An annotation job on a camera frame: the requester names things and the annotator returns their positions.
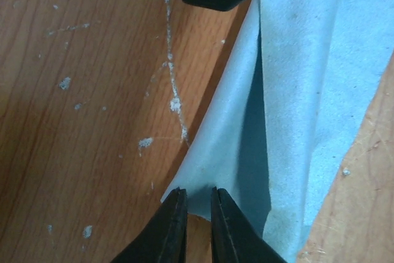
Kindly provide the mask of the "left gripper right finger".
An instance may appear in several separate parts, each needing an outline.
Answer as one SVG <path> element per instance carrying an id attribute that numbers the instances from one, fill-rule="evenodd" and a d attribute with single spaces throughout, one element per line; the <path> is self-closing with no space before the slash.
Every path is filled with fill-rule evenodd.
<path id="1" fill-rule="evenodd" d="M 211 193 L 211 251 L 213 262 L 284 262 L 254 231 L 224 188 Z"/>

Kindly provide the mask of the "blue cleaning cloth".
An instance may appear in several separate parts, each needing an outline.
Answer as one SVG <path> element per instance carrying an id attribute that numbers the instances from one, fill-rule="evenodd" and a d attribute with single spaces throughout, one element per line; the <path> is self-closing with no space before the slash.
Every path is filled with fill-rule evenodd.
<path id="1" fill-rule="evenodd" d="M 226 189 L 295 262 L 393 50 L 393 0 L 252 0 L 170 189 Z"/>

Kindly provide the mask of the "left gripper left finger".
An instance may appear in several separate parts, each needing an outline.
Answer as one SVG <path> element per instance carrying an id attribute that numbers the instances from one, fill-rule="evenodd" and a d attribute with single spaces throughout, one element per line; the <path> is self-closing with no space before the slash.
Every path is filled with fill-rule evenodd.
<path id="1" fill-rule="evenodd" d="M 113 262 L 185 262 L 187 191 L 173 189 L 140 234 Z"/>

